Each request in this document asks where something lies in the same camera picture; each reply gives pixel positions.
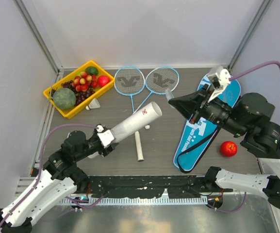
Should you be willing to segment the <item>white shuttlecock tube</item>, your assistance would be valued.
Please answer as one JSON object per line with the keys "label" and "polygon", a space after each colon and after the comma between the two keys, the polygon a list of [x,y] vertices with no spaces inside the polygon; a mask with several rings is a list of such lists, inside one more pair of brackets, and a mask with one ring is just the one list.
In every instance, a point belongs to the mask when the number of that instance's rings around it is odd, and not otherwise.
{"label": "white shuttlecock tube", "polygon": [[111,128],[114,140],[113,143],[119,143],[128,136],[134,134],[141,128],[149,125],[162,116],[162,110],[156,102],[150,102],[137,112]]}

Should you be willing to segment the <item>clear tube lid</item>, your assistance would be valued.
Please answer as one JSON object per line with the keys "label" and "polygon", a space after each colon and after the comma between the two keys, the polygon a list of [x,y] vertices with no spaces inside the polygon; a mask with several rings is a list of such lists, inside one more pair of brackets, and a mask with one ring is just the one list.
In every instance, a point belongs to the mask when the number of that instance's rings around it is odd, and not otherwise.
{"label": "clear tube lid", "polygon": [[165,90],[165,96],[166,96],[166,98],[167,98],[168,101],[169,101],[170,99],[174,98],[174,95],[172,94],[172,91],[171,91],[169,88],[167,88],[167,89]]}

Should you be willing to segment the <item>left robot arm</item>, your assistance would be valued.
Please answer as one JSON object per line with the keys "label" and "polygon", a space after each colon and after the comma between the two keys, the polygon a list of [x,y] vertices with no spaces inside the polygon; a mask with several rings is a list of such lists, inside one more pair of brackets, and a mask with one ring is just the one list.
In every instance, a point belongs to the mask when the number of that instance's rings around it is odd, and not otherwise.
{"label": "left robot arm", "polygon": [[111,130],[98,126],[91,138],[73,131],[38,172],[35,180],[7,207],[0,209],[1,233],[29,233],[33,225],[57,202],[72,193],[88,190],[88,176],[77,162],[115,149]]}

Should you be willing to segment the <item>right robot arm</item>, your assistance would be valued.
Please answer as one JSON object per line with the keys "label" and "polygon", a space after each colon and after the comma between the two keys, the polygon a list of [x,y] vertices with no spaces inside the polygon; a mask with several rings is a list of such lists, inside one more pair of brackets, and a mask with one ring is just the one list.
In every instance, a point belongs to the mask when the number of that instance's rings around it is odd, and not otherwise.
{"label": "right robot arm", "polygon": [[243,136],[241,146],[265,162],[274,173],[246,175],[212,166],[204,177],[205,188],[249,192],[280,209],[280,126],[270,120],[274,105],[258,93],[247,93],[230,107],[219,98],[210,100],[212,94],[203,87],[192,94],[172,98],[168,103],[191,123],[204,118],[234,137]]}

